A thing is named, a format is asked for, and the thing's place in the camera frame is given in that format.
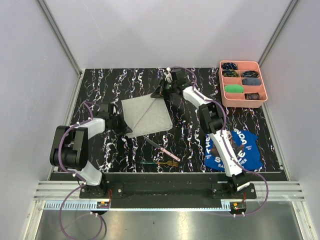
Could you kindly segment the grey cloth napkin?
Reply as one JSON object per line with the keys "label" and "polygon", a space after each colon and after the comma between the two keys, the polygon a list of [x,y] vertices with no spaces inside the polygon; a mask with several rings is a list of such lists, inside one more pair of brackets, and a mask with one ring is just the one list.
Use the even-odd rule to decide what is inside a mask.
{"label": "grey cloth napkin", "polygon": [[125,123],[132,130],[128,138],[140,137],[173,128],[173,123],[163,98],[150,94],[121,101]]}

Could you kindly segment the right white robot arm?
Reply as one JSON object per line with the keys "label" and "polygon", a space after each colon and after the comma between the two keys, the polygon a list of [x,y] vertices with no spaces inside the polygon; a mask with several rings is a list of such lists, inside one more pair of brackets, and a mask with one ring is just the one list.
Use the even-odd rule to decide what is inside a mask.
{"label": "right white robot arm", "polygon": [[170,94],[177,94],[192,103],[198,109],[200,128],[209,135],[222,160],[228,181],[226,192],[232,198],[239,198],[245,188],[250,185],[245,171],[238,163],[226,130],[227,117],[220,103],[210,99],[196,89],[196,82],[189,82],[186,78],[186,68],[167,68],[160,77],[160,82],[152,98],[166,98]]}

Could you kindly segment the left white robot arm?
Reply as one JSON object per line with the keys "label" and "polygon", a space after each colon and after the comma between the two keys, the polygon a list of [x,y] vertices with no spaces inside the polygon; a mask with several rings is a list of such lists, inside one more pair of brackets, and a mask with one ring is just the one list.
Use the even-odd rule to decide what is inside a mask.
{"label": "left white robot arm", "polygon": [[118,135],[132,133],[114,103],[101,104],[96,115],[89,111],[87,120],[56,128],[49,161],[66,173],[83,181],[82,189],[91,196],[110,195],[106,176],[89,162],[89,140],[105,131]]}

